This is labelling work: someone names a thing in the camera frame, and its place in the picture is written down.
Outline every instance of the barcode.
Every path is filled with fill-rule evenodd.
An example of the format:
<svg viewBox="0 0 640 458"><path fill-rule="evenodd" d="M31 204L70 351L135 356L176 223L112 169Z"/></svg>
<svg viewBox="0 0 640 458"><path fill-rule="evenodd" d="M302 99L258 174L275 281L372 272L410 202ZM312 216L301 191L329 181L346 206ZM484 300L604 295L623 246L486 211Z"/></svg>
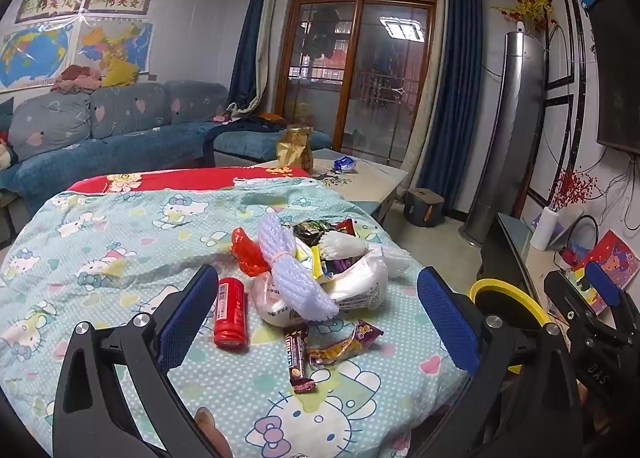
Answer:
<svg viewBox="0 0 640 458"><path fill-rule="evenodd" d="M220 284L218 291L218 313L216 314L216 320L226 319L226 289L227 283Z"/></svg>

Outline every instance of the wooden door frame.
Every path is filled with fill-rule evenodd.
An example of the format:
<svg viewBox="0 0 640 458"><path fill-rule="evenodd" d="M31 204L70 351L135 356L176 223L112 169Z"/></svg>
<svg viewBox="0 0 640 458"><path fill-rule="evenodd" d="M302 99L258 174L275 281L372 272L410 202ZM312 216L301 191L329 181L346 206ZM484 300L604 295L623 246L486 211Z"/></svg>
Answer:
<svg viewBox="0 0 640 458"><path fill-rule="evenodd" d="M333 149L340 151L342 148L342 137L344 134L344 126L347 121L347 112L349 98L351 95L351 83L353 80L353 70L356 60L356 52L358 50L358 39L360 37L360 28L362 20L362 9L365 3L380 3L391 5L410 5L413 7L428 9L430 12L430 20L428 23L427 43L422 55L422 66L420 69L420 83L418 85L417 103L414 109L414 117L412 119L412 129L415 123L417 108L420 104L422 89L428 71L429 59L431 56L431 44L433 43L433 28L435 23L436 0L293 0L289 10L289 23L285 35L284 46L282 49L280 73L278 74L276 101L274 113L280 116L284 115L284 105L287 93L287 82L289 82L289 68L291 54L293 51L293 43L295 41L296 26L298 24L298 15L300 6L309 3L327 3L327 2L354 2L355 9L353 21L351 24L351 39L345 60L344 72L342 75L342 85L340 89L340 99L338 101L338 109L335 118Z"/></svg>

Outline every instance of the vase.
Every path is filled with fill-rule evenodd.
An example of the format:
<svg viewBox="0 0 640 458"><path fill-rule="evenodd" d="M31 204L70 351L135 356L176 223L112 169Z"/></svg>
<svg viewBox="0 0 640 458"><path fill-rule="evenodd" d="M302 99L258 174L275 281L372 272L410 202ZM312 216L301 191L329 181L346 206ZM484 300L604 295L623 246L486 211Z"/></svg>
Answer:
<svg viewBox="0 0 640 458"><path fill-rule="evenodd" d="M533 236L529 242L533 248L539 251L546 250L546 246L549 245L549 240L558 223L559 216L556 211L549 209L549 207L545 207L542 210L538 225L536 225L536 230L533 231Z"/></svg>

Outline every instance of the purple bow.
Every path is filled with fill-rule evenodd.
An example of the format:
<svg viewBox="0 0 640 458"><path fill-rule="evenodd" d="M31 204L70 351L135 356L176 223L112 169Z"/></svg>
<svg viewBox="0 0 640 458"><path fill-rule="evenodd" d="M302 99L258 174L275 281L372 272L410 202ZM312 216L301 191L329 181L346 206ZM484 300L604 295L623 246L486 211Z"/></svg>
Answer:
<svg viewBox="0 0 640 458"><path fill-rule="evenodd" d="M264 458L280 458L291 451L291 444L285 440L284 433L280 429L282 421L279 416L265 416L254 424L255 430L265 440L262 446Z"/></svg>

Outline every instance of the red bottle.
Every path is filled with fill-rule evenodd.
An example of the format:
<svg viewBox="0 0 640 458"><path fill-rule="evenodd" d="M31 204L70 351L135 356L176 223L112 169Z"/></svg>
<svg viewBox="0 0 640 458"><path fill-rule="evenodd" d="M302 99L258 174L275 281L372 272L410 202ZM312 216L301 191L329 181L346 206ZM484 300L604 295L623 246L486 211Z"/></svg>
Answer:
<svg viewBox="0 0 640 458"><path fill-rule="evenodd" d="M220 279L216 302L216 322L213 342L223 350L239 350L246 346L244 309L246 295L242 281L236 278Z"/></svg>

